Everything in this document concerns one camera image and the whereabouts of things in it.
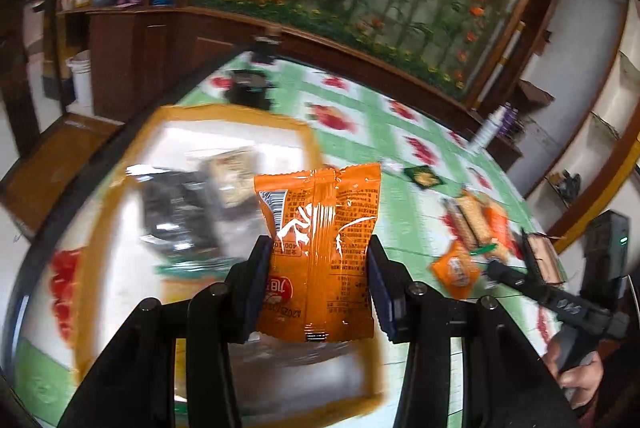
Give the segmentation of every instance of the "table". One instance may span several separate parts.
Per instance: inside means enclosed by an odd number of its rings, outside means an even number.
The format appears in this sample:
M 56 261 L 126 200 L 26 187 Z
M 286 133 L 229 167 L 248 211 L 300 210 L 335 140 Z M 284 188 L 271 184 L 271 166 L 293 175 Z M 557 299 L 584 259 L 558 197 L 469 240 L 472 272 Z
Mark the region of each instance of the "table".
M 208 75 L 178 104 L 193 106 L 222 103 L 228 86 L 228 70 L 260 68 L 275 85 L 269 97 L 271 110 L 306 121 L 316 132 L 325 162 L 336 167 L 377 162 L 381 157 L 404 165 L 429 163 L 444 184 L 422 190 L 403 175 L 383 173 L 379 218 L 375 233 L 389 258 L 405 264 L 415 280 L 445 290 L 429 267 L 447 252 L 452 235 L 444 217 L 441 199 L 457 196 L 463 185 L 482 191 L 499 201 L 511 219 L 511 227 L 527 232 L 540 231 L 526 203 L 506 174 L 486 153 L 474 156 L 465 150 L 466 141 L 452 131 L 414 110 L 353 81 L 336 77 L 312 66 L 279 59 L 274 65 L 251 64 L 248 53 L 240 54 Z M 78 212 L 58 244 L 58 249 L 78 249 L 86 245 L 92 224 L 100 210 L 108 177 Z M 524 263 L 511 256 L 509 265 Z M 18 340 L 15 363 L 15 390 L 25 406 L 46 424 L 55 425 L 74 392 L 72 353 L 60 335 L 52 314 L 47 267 L 30 300 Z M 486 289 L 481 279 L 472 298 L 492 294 L 511 314 L 538 353 L 558 330 L 555 318 L 537 304 L 511 289 Z M 408 345 L 383 343 L 382 357 L 385 403 L 367 416 L 338 423 L 344 427 L 392 426 Z M 449 425 L 459 426 L 462 409 L 462 350 L 452 340 L 452 382 Z

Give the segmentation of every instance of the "black object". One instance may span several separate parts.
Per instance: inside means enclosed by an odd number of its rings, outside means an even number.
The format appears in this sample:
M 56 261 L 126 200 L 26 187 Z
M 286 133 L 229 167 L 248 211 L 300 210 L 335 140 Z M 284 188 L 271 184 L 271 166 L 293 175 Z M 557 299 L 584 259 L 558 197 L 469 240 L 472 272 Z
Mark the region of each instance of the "black object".
M 191 300 L 140 302 L 78 387 L 58 428 L 174 428 L 176 338 L 187 340 L 190 428 L 241 428 L 227 344 L 244 343 L 255 329 L 271 246 L 269 237 L 258 237 L 249 259 L 234 265 L 224 283 Z M 367 273 L 381 328 L 392 342 L 410 344 L 395 428 L 447 425 L 452 337 L 463 338 L 463 427 L 577 427 L 558 385 L 493 297 L 477 303 L 444 298 L 390 261 L 375 235 Z
M 495 260 L 487 266 L 489 278 L 558 315 L 563 323 L 557 334 L 561 351 L 556 363 L 561 373 L 588 364 L 600 340 L 621 340 L 626 334 L 629 317 L 616 309 L 624 292 L 628 234 L 628 218 L 611 210 L 590 222 L 585 231 L 586 268 L 579 297 L 545 284 L 530 256 L 524 257 L 526 275 Z
M 191 300 L 142 300 L 89 370 L 58 428 L 173 427 L 176 338 L 187 338 L 189 426 L 239 428 L 227 344 L 242 344 L 255 330 L 271 246 L 268 236 L 258 237 L 249 260 L 234 265 L 225 283 Z
M 259 70 L 233 70 L 231 74 L 233 83 L 225 92 L 229 103 L 269 111 L 271 100 L 267 99 L 267 89 L 272 88 L 273 85 L 263 72 Z
M 165 171 L 136 178 L 143 205 L 142 240 L 169 259 L 210 257 L 217 243 L 200 174 Z
M 412 281 L 375 235 L 367 275 L 380 328 L 391 342 L 410 344 L 394 428 L 447 425 L 453 337 L 462 338 L 463 427 L 577 427 L 545 364 L 494 297 L 452 300 Z
M 251 62 L 273 64 L 280 40 L 276 36 L 258 36 L 254 41 Z
M 605 211 L 590 221 L 584 236 L 586 265 L 580 296 L 613 310 L 625 292 L 629 219 Z
M 567 203 L 571 204 L 575 199 L 578 198 L 578 194 L 580 193 L 580 185 L 582 183 L 582 178 L 580 173 L 576 173 L 571 176 L 571 174 L 564 170 L 562 172 L 562 180 L 558 183 L 556 188 L 558 189 L 558 194 L 560 197 Z
M 520 241 L 518 242 L 518 246 L 527 268 L 528 276 L 537 282 L 544 282 L 538 261 L 536 260 L 536 254 L 533 252 L 533 249 L 531 249 L 531 244 L 527 239 L 527 233 L 523 227 L 520 228 Z

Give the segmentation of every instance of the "clear plastic packaging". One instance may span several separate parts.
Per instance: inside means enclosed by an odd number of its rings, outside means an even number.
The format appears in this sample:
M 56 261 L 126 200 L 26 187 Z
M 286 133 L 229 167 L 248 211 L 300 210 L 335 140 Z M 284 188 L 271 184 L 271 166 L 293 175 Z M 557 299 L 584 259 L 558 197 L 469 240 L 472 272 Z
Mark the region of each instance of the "clear plastic packaging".
M 204 160 L 198 170 L 207 185 L 212 230 L 227 258 L 248 258 L 258 236 L 268 233 L 254 192 L 255 165 L 255 152 L 239 149 Z

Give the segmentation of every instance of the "white wall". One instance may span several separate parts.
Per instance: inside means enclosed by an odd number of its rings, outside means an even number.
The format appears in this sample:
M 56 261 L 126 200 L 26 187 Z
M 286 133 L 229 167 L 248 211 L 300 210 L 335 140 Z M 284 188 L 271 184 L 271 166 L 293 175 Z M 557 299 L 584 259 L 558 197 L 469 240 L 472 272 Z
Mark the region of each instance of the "white wall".
M 522 194 L 546 172 L 568 142 L 607 74 L 625 0 L 559 0 L 548 25 L 550 43 L 533 55 L 522 78 L 556 100 L 534 112 L 518 144 L 523 156 L 509 178 Z

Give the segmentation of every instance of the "orange snack packet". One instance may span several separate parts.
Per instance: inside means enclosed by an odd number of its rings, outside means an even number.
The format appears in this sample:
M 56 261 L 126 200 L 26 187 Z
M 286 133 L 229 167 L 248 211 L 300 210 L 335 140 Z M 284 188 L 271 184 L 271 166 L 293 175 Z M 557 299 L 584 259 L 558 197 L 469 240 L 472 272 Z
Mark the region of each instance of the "orange snack packet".
M 380 165 L 258 175 L 273 250 L 258 331 L 286 342 L 373 336 L 366 254 Z
M 480 268 L 459 240 L 451 242 L 449 252 L 433 262 L 431 270 L 456 300 L 468 298 L 480 277 Z
M 509 229 L 507 212 L 500 204 L 497 204 L 497 202 L 489 201 L 484 206 L 484 217 L 489 224 L 489 228 L 497 244 L 496 249 L 484 255 L 485 258 L 497 258 L 501 262 L 507 262 L 509 258 L 507 246 L 511 245 L 511 231 Z

